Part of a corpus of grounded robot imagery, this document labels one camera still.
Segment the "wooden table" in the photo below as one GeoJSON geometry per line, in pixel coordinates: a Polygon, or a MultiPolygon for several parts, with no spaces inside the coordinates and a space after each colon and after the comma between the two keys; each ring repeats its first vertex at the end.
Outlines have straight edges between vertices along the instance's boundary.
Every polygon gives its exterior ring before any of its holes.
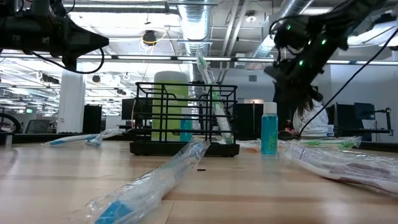
{"type": "MultiPolygon", "coordinates": [[[[0,223],[66,223],[72,211],[161,165],[128,142],[102,149],[39,144],[0,149],[0,223]]],[[[338,184],[277,159],[206,157],[145,224],[398,223],[398,200],[338,184]]]]}

